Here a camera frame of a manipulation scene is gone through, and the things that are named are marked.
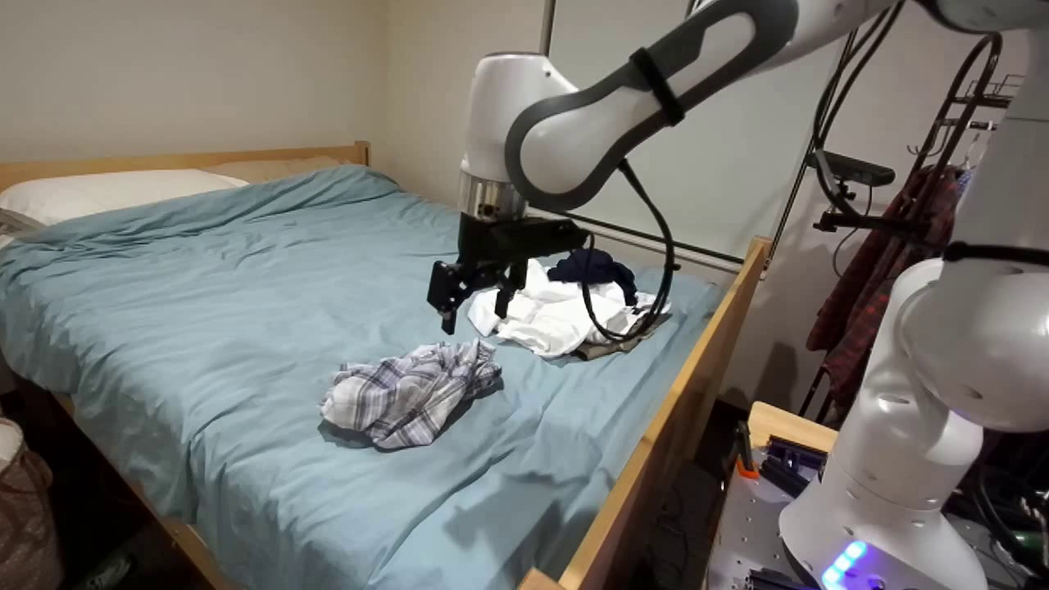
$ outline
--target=bed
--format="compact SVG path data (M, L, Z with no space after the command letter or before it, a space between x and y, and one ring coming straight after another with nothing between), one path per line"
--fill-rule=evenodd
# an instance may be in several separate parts
M269 171L8 245L8 364L55 395L213 587L617 587L700 445L766 245L729 284L680 279L671 317L627 358L500 349L505 392L433 445L357 451L317 426L332 372L444 339L422 284L455 243L452 210L364 163L366 143L2 163L0 192Z

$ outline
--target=mattress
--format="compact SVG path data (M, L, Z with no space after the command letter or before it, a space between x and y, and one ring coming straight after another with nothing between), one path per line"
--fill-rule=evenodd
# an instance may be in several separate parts
M366 166L101 212L0 248L0 349L236 587L515 587L568 563L723 289L680 275L629 354L500 349L433 445L332 437L338 364L445 342L452 254L455 212Z

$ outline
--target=striped cloth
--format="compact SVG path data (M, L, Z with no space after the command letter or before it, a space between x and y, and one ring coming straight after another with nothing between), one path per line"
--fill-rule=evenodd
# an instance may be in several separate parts
M476 396L501 386L487 345L422 345L382 364L343 364L325 422L378 451L430 445Z

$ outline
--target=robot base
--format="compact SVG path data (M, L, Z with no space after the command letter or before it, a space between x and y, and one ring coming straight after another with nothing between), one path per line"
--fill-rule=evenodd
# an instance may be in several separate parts
M986 590L980 558L937 508L888 504L834 467L785 508L782 536L790 558L825 590Z

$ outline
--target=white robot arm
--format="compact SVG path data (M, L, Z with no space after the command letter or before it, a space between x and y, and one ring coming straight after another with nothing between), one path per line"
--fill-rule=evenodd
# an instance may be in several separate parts
M1034 31L1027 88L970 183L955 245L893 292L856 406L813 483L782 519L788 552L822 587L983 590L983 572L941 508L983 431L1049 426L1049 4L921 0L951 31ZM489 57L468 98L473 210L460 264L437 267L445 328L473 289L524 281L520 264L574 248L571 224L532 224L598 197L627 156L715 93L806 57L893 0L705 0L680 31L589 88L544 57ZM735 54L705 54L735 28Z

